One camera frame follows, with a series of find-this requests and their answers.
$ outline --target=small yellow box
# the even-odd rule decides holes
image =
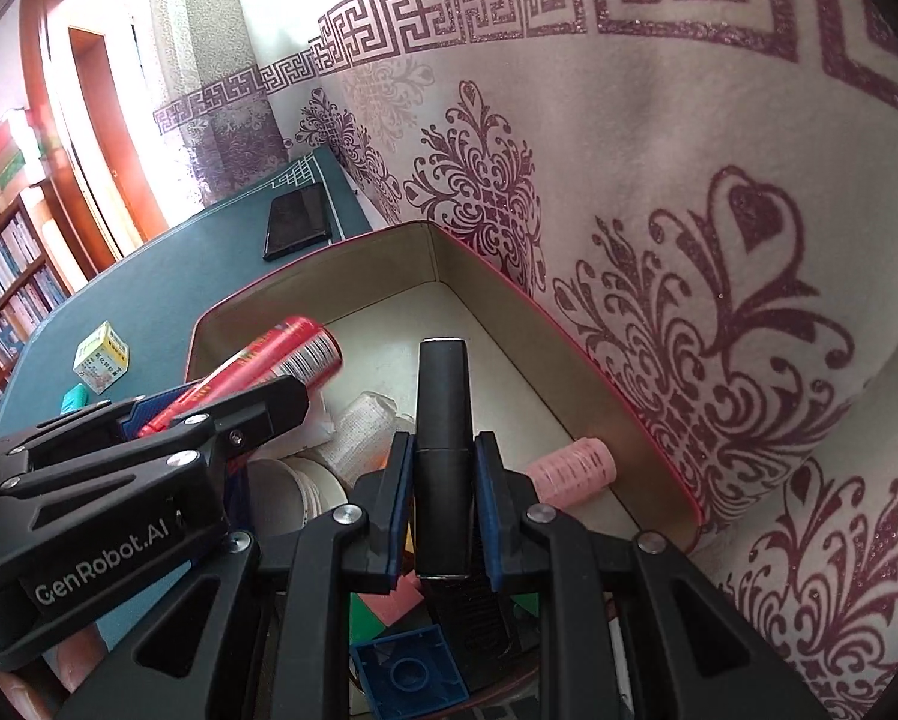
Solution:
[[[102,322],[76,349],[73,370],[89,389],[101,394],[129,370],[129,347],[111,324]]]

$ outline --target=wooden door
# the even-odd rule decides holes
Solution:
[[[148,241],[164,233],[169,225],[152,194],[139,154],[126,127],[119,95],[116,93],[116,82],[112,77],[105,37],[76,28],[69,28],[68,36],[73,44],[82,98],[85,100],[102,157],[140,236]]]
[[[77,166],[73,165],[73,157],[64,146],[68,140],[65,123],[61,119],[59,122],[55,120],[49,101],[43,64],[49,59],[49,11],[61,1],[19,0],[20,56],[33,127],[39,143],[46,149],[47,173],[54,189],[52,194],[58,199],[63,216],[78,238],[78,246],[71,248],[73,257],[86,277],[92,279],[115,264],[116,258],[95,223],[90,200],[82,194],[76,179]],[[55,218],[60,220],[61,217],[56,215]]]

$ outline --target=green eraser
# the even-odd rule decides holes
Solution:
[[[538,593],[528,592],[523,595],[513,595],[513,603],[518,604],[520,607],[524,608],[529,614],[532,614],[534,617],[539,617],[539,595]]]
[[[369,641],[378,637],[385,630],[385,625],[363,603],[356,593],[349,594],[349,643]]]
[[[90,391],[84,384],[77,384],[62,396],[62,410],[59,413],[76,412],[89,402]]]

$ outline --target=green table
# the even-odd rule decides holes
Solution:
[[[188,341],[201,314],[325,245],[271,263],[262,258],[270,201],[319,181],[336,212],[330,214],[333,241],[369,232],[366,216],[325,146],[196,214],[92,279],[39,326],[2,396],[0,436],[58,415],[62,396],[79,382],[73,373],[76,346],[106,319],[129,345],[129,370],[95,400],[116,402],[182,384]]]

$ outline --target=barcode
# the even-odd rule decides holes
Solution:
[[[337,360],[339,353],[335,344],[329,340],[325,331],[319,331],[285,360],[273,365],[273,372],[295,376],[304,385],[310,386],[322,373],[335,365]]]

